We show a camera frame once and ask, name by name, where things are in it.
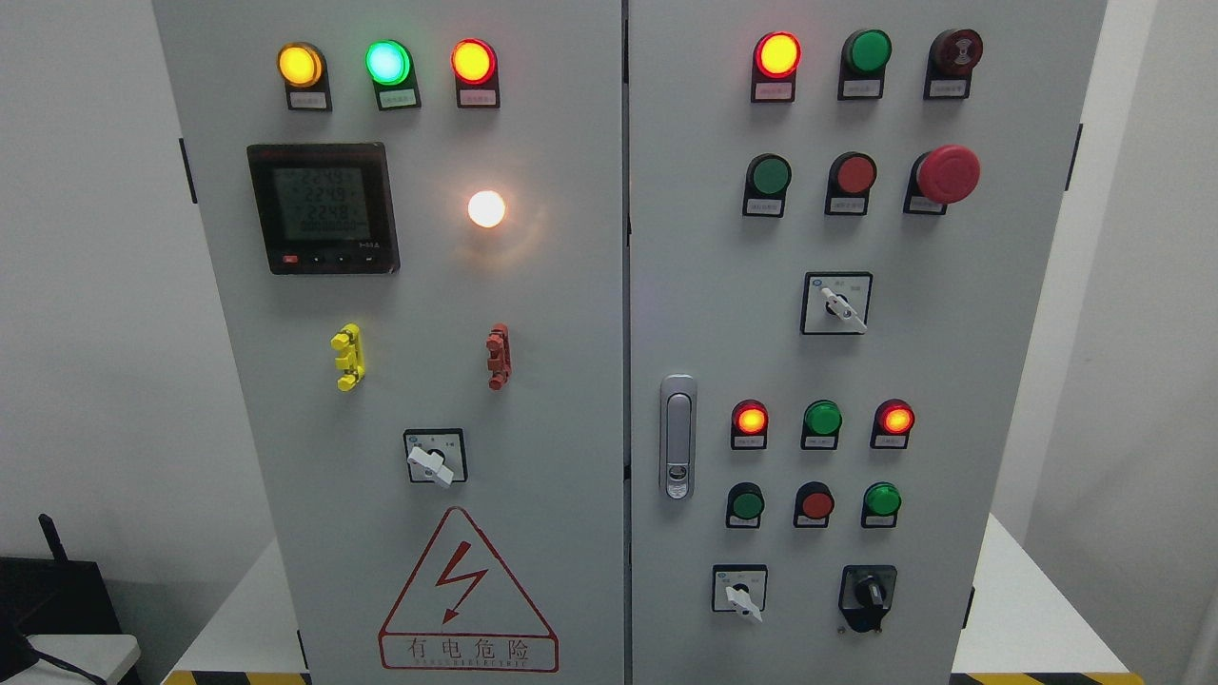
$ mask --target illuminated indicator light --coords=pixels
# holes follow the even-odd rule
[[[799,39],[780,30],[766,34],[758,43],[754,61],[762,74],[770,78],[786,78],[795,73],[800,56]]]
[[[842,428],[842,410],[838,408],[836,402],[829,400],[814,402],[804,412],[804,425],[814,435],[833,435]]]
[[[495,228],[507,216],[508,205],[498,193],[493,190],[479,190],[469,199],[466,211],[471,222],[482,228]]]
[[[397,85],[410,76],[410,55],[396,40],[378,40],[364,55],[368,76],[381,85]]]
[[[279,49],[279,74],[289,85],[317,85],[322,80],[322,54],[308,43],[289,43]]]
[[[907,433],[914,427],[914,412],[909,407],[893,407],[884,412],[879,424],[894,435]]]
[[[749,435],[755,435],[765,430],[765,412],[756,407],[744,410],[738,417],[736,417],[736,427],[741,429],[741,433],[747,433]]]
[[[466,38],[453,48],[453,73],[470,85],[486,83],[495,76],[495,50],[476,38]]]
[[[862,503],[875,516],[893,516],[901,508],[901,494],[892,483],[876,483],[867,488]]]

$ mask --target lcd display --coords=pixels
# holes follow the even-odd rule
[[[358,168],[274,169],[287,240],[367,240],[371,236],[364,177]]]

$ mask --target red indicator light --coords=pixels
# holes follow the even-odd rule
[[[784,30],[766,34],[758,41],[753,61],[758,69],[769,78],[787,78],[799,68],[803,52],[799,39]]]
[[[466,38],[453,48],[453,73],[469,85],[481,85],[495,76],[495,50],[484,40]]]
[[[909,433],[914,428],[914,410],[909,405],[893,405],[879,414],[879,425],[892,435]]]
[[[732,422],[736,424],[736,429],[744,435],[756,435],[765,430],[766,424],[770,423],[765,406],[756,401],[741,402],[737,405],[734,414]]]

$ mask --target green indicator light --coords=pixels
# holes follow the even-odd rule
[[[767,157],[753,167],[753,186],[766,195],[782,193],[790,183],[790,167],[778,157]]]
[[[379,40],[368,46],[364,66],[376,83],[397,85],[410,74],[410,54],[396,40]]]
[[[732,500],[732,516],[743,518],[744,520],[753,520],[761,516],[761,509],[764,508],[765,500],[753,492],[745,492]]]
[[[878,29],[861,30],[849,41],[847,62],[854,71],[868,74],[878,72],[893,56],[893,41]]]
[[[862,503],[876,516],[893,516],[901,508],[901,494],[892,483],[877,483],[867,488]]]
[[[842,410],[828,400],[814,402],[804,412],[804,425],[814,435],[833,435],[842,428]]]

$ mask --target green push button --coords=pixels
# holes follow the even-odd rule
[[[878,72],[892,56],[893,41],[879,29],[860,30],[847,40],[847,66],[860,74]]]
[[[804,412],[804,425],[812,435],[833,435],[842,428],[842,410],[829,400],[812,402]]]
[[[892,483],[877,483],[867,488],[862,503],[875,516],[893,516],[901,508],[901,494]]]
[[[753,166],[753,186],[759,193],[777,195],[790,184],[790,165],[781,157],[766,157]]]
[[[762,509],[765,509],[765,500],[754,492],[745,492],[732,500],[732,516],[736,518],[753,520],[761,516]]]

